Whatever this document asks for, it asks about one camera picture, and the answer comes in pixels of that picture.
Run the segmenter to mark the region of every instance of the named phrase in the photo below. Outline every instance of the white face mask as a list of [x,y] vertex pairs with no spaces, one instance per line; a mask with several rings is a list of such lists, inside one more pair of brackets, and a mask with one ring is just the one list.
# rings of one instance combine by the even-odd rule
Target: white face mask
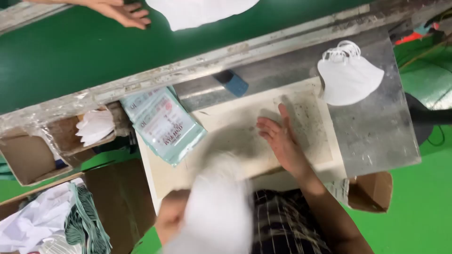
[[240,14],[257,2],[259,0],[146,0],[151,8],[166,17],[173,31],[195,28]]
[[317,67],[325,81],[323,100],[333,106],[363,100],[380,86],[385,74],[362,57],[360,48],[351,41],[341,41],[327,50]]

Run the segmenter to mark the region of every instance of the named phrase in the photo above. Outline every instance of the white board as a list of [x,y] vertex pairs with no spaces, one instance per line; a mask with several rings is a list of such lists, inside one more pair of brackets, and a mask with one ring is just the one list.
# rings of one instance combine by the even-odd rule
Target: white board
[[258,116],[280,121],[281,102],[287,106],[297,138],[319,178],[323,182],[346,178],[328,106],[318,99],[321,90],[320,78],[312,78],[193,112],[208,134],[176,168],[154,155],[138,137],[156,211],[171,190],[191,187],[209,156],[224,151],[239,157],[245,177],[254,178],[255,189],[296,188],[287,172],[266,174],[280,164],[255,127]]

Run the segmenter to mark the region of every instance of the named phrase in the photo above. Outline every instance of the mask packaging bag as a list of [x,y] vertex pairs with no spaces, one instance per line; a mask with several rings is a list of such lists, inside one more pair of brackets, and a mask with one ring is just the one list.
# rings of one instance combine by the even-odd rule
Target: mask packaging bag
[[375,91],[385,72],[361,56],[351,41],[341,41],[323,54],[317,64],[325,81],[323,100],[333,106],[355,104]]
[[207,134],[168,88],[132,95],[121,103],[146,145],[173,167]]

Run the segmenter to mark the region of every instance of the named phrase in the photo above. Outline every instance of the person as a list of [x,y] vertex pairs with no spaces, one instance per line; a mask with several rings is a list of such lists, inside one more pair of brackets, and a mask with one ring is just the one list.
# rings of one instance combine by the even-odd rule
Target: person
[[140,9],[141,3],[124,4],[124,0],[24,0],[39,4],[72,4],[86,6],[102,15],[112,18],[124,27],[146,29],[151,20],[148,10]]
[[[282,125],[257,119],[259,135],[299,189],[254,193],[252,253],[373,253],[353,220],[328,192],[295,139],[286,107],[278,106]],[[190,191],[173,191],[161,203],[155,229],[162,245],[174,238],[184,220]]]

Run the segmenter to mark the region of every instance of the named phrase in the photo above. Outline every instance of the plaid shirt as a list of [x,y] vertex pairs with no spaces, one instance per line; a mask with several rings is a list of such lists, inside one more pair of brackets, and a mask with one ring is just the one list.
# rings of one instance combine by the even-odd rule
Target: plaid shirt
[[300,190],[254,193],[253,254],[331,253]]

